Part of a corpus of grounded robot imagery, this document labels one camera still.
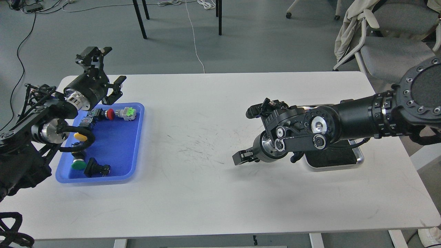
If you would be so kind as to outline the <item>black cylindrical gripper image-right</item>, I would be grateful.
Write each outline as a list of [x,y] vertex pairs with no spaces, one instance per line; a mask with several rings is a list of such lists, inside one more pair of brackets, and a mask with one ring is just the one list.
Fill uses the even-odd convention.
[[287,152],[278,151],[266,132],[262,132],[253,142],[253,148],[240,150],[233,154],[234,165],[238,166],[247,162],[275,162],[287,155]]

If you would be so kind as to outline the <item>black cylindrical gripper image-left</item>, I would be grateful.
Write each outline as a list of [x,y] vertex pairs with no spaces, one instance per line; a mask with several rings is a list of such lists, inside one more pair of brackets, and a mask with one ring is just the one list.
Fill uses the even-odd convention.
[[[76,110],[90,111],[101,99],[102,104],[113,105],[123,95],[121,85],[127,77],[121,75],[113,83],[109,83],[104,72],[104,56],[111,51],[112,47],[100,49],[89,46],[76,55],[75,62],[84,72],[64,88],[66,101],[74,105]],[[90,70],[94,72],[95,69],[98,70],[98,75],[88,74]],[[112,92],[107,95],[109,89],[112,89]]]

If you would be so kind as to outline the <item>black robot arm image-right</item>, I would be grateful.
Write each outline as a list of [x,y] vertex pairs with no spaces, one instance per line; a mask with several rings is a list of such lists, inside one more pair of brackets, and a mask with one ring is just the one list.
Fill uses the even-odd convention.
[[233,154],[233,162],[274,162],[292,152],[295,163],[309,151],[354,149],[390,136],[408,136],[422,146],[440,143],[440,67],[440,58],[428,58],[390,91],[335,105],[289,106],[266,98],[246,111],[265,130],[252,147]]

